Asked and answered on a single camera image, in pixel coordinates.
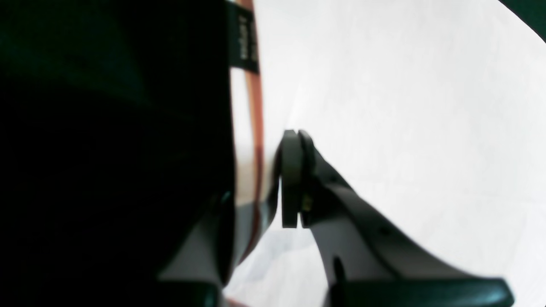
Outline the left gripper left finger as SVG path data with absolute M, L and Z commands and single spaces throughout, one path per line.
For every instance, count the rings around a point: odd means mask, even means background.
M 286 130 L 274 159 L 273 186 L 257 207 L 236 208 L 226 193 L 212 202 L 179 252 L 158 276 L 160 307 L 239 307 L 223 294 L 235 268 L 271 224 L 281 193 L 282 226 L 294 229 L 304 206 L 304 147 L 298 132 Z

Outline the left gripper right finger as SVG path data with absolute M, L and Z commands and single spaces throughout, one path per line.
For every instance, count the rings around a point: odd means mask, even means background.
M 302 226 L 319 248 L 326 307 L 511 307 L 503 278 L 458 269 L 421 247 L 361 198 L 320 155 L 302 144 Z

